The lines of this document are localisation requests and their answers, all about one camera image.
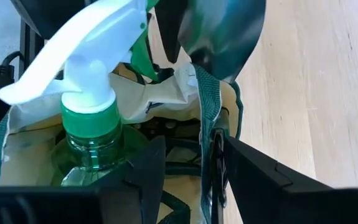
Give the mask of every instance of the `wooden floor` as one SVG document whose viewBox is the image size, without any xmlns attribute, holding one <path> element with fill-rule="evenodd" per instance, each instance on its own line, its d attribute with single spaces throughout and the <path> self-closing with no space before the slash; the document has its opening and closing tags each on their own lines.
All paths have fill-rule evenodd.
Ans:
<svg viewBox="0 0 358 224">
<path fill-rule="evenodd" d="M 237 82 L 243 142 L 330 186 L 358 187 L 358 0 L 267 0 Z M 228 202 L 225 223 L 241 223 Z"/>
</svg>

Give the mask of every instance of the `white spray nozzle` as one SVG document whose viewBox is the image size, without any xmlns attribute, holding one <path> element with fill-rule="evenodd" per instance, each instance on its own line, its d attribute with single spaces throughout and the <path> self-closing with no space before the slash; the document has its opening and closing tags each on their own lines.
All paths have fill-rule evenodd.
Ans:
<svg viewBox="0 0 358 224">
<path fill-rule="evenodd" d="M 0 99 L 16 105 L 70 93 L 63 96 L 63 103 L 64 97 L 70 98 L 66 101 L 73 108 L 78 103 L 83 113 L 91 113 L 86 107 L 103 104 L 110 97 L 108 74 L 120 61 L 129 60 L 130 48 L 146 23 L 146 0 L 94 2 L 57 31 L 18 82 L 0 89 Z M 64 79 L 54 80 L 64 63 Z"/>
</svg>

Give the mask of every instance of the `green bottle cap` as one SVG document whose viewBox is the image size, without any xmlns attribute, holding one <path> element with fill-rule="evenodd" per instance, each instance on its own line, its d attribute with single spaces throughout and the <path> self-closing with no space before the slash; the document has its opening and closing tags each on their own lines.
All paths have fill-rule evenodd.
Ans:
<svg viewBox="0 0 358 224">
<path fill-rule="evenodd" d="M 79 138 L 97 138 L 108 134 L 121 119 L 116 101 L 104 111 L 92 114 L 73 112 L 61 103 L 61 112 L 66 132 Z"/>
</svg>

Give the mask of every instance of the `plastic bottle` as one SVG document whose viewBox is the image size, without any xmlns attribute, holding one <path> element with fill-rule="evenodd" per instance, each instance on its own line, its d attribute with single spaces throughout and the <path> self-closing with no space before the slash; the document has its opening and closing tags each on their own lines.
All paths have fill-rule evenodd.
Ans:
<svg viewBox="0 0 358 224">
<path fill-rule="evenodd" d="M 146 23 L 146 0 L 98 0 L 57 31 L 18 82 L 0 89 L 10 105 L 62 93 L 69 147 L 52 152 L 53 184 L 70 166 L 62 185 L 91 184 L 146 144 L 140 132 L 122 125 L 108 78 L 119 62 L 130 62 Z M 64 79 L 55 80 L 61 66 Z"/>
</svg>

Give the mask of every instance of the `bottle neck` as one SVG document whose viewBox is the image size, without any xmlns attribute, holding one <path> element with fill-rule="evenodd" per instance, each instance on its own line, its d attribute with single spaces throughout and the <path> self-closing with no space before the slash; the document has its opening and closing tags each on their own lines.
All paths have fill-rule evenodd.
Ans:
<svg viewBox="0 0 358 224">
<path fill-rule="evenodd" d="M 108 169 L 125 158 L 121 121 L 106 135 L 79 138 L 67 133 L 67 141 L 87 171 Z"/>
</svg>

